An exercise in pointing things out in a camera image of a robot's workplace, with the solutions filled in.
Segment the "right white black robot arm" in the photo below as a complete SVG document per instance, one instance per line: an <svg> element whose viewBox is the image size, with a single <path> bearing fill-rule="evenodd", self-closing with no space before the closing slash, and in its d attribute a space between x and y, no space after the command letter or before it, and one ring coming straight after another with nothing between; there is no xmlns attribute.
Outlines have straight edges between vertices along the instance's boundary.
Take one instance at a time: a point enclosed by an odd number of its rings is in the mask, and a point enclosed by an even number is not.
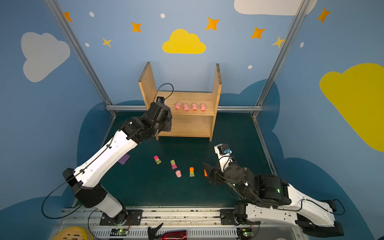
<svg viewBox="0 0 384 240"><path fill-rule="evenodd" d="M344 236L341 223L335 219L333 200L317 201L275 175L254 175L235 163L223 168L203 166L211 183L227 184L240 196L233 210L220 211L222 225L272 222L300 228L317 238Z"/></svg>

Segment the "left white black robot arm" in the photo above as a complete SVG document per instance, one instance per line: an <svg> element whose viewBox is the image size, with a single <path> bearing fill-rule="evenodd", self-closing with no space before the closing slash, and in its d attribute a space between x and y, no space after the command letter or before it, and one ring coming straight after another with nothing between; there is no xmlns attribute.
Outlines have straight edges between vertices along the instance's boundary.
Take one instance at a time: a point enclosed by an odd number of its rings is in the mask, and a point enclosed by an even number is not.
<svg viewBox="0 0 384 240"><path fill-rule="evenodd" d="M163 102L152 102L141 117L123 122L89 160L76 169L68 168L63 172L76 199L86 208L102 211L115 225L124 224L128 215L126 207L101 185L101 179L129 151L160 132L169 132L171 127L171 109Z"/></svg>

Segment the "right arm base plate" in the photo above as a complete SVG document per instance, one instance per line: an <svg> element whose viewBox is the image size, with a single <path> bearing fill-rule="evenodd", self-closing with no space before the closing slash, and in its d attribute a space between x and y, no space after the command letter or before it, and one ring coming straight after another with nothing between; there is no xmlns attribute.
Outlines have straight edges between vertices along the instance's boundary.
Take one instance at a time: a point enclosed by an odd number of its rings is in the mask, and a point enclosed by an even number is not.
<svg viewBox="0 0 384 240"><path fill-rule="evenodd" d="M239 215L235 213L234 209L221 209L220 210L220 220L221 225L233 225L233 226L239 226L239 225L260 225L261 222L251 222L249 221L244 215Z"/></svg>

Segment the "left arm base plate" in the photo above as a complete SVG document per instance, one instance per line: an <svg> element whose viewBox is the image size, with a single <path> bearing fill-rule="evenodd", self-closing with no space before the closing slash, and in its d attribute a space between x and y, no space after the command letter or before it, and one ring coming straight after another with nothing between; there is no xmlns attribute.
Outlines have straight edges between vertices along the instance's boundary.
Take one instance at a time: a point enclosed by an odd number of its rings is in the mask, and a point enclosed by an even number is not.
<svg viewBox="0 0 384 240"><path fill-rule="evenodd" d="M109 217L106 213L103 213L100 226L139 226L142 215L143 210L140 209L122 210L113 218Z"/></svg>

